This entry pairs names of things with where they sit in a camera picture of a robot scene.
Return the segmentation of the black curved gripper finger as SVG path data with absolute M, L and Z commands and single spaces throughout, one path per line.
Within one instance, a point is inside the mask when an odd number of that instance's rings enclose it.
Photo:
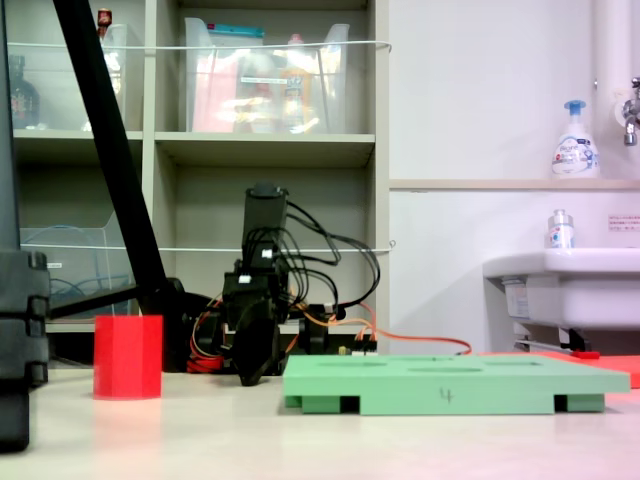
M 243 310 L 235 328 L 233 365 L 245 387 L 280 373 L 279 326 L 270 300 L 259 300 Z

